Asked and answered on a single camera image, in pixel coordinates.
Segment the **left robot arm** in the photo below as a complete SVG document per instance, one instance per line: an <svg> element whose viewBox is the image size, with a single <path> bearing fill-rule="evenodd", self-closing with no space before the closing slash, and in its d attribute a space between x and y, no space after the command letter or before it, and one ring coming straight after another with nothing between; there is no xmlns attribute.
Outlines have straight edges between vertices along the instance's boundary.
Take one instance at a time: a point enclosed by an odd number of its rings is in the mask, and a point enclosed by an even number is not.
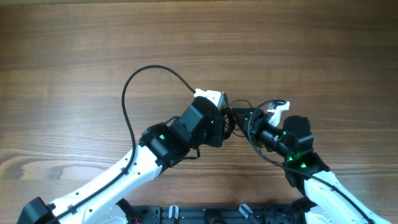
<svg viewBox="0 0 398 224"><path fill-rule="evenodd" d="M224 121L222 96L196 96L174 122L147 128L126 156L78 190L46 204L40 197L21 211L18 223L127 222L119 202L186 159L192 149L211 145Z"/></svg>

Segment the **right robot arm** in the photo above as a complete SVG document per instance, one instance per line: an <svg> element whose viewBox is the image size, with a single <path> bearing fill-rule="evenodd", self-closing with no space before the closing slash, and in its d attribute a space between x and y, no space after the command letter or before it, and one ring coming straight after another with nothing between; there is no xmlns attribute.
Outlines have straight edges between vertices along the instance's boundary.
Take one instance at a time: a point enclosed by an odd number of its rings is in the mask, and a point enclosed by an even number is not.
<svg viewBox="0 0 398 224"><path fill-rule="evenodd" d="M278 128L273 112L235 108L231 113L257 153L265 147L283 157L283 163L275 166L284 170L289 184L303 195L295 209L302 222L387 223L351 194L314 152L308 118L289 116Z"/></svg>

